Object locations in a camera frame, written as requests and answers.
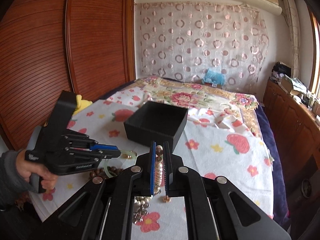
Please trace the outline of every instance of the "white logo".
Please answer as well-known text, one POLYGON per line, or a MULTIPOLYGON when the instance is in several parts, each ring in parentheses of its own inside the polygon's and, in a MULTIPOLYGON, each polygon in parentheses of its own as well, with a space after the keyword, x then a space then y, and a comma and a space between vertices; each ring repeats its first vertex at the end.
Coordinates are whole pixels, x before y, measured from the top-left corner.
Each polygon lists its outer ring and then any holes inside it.
POLYGON ((34 156, 33 154, 30 154, 29 153, 29 160, 31 160, 31 161, 36 161, 36 160, 38 160, 39 158, 38 157, 36 157, 36 156, 34 156))
POLYGON ((82 166, 76 166, 76 169, 81 169, 81 168, 88 168, 88 167, 91 167, 92 164, 89 164, 89 165, 82 165, 82 166))

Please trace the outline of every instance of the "human hand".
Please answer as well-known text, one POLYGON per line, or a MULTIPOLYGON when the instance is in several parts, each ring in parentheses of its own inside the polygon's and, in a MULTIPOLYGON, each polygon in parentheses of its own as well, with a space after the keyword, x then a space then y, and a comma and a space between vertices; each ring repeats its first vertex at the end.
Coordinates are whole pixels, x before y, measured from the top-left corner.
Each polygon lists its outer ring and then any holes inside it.
POLYGON ((18 174, 25 179, 26 182, 30 182, 31 173, 38 174, 43 178, 41 185, 44 189, 53 189, 57 183, 58 176, 52 174, 46 166, 40 163, 33 163, 24 159, 26 150, 22 150, 17 155, 16 168, 18 174))

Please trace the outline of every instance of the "bed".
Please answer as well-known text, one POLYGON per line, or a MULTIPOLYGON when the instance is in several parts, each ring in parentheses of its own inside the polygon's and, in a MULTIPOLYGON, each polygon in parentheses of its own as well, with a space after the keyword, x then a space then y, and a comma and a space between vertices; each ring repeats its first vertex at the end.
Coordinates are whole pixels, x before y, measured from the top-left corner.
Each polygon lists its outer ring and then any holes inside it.
MULTIPOLYGON (((253 96, 148 77, 107 93, 74 116, 69 128, 100 143, 115 144, 138 155, 146 153, 147 147, 127 140, 122 122, 148 100, 189 109, 187 125, 174 152, 182 156, 186 166, 208 178, 228 177, 278 224, 286 221, 288 208, 279 155, 268 120, 253 96), (228 138, 234 135, 245 137, 250 147, 232 147, 228 138)), ((132 163, 119 165, 126 168, 132 163)), ((88 180, 88 173, 67 175, 59 178, 52 191, 30 193, 40 219, 48 218, 88 180)), ((132 225, 132 239, 187 238, 186 230, 177 230, 186 229, 183 198, 163 203, 163 195, 152 199, 147 223, 132 225)))

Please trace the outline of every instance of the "purple bed sheet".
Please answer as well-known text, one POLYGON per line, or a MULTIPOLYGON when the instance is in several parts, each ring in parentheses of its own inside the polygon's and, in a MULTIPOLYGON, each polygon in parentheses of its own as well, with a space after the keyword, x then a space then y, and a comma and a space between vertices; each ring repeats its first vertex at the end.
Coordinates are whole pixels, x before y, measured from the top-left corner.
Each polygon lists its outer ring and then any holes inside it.
MULTIPOLYGON (((121 89, 124 89, 126 86, 129 86, 134 81, 126 83, 108 93, 100 97, 100 99, 107 99, 114 93, 118 92, 121 89)), ((273 162, 273 189, 274 189, 274 201, 273 201, 273 220, 277 222, 279 225, 283 225, 288 220, 288 204, 286 199, 285 193, 285 186, 284 186, 284 179, 282 174, 282 166, 280 162, 279 153, 277 150, 275 138, 273 136, 273 132, 270 128, 269 121, 261 106, 259 106, 255 110, 257 114, 258 123, 260 125, 261 134, 265 144, 267 145, 268 149, 272 157, 275 159, 273 162)))

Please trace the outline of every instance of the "gray sleeve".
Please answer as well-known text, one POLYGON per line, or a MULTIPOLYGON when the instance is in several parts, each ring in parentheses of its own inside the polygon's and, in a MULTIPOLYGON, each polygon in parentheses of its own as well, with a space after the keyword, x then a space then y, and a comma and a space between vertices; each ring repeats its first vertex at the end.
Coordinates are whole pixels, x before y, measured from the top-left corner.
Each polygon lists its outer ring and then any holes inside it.
POLYGON ((18 152, 8 151, 0 158, 0 205, 13 205, 19 193, 28 190, 34 191, 33 187, 21 177, 16 168, 18 152))

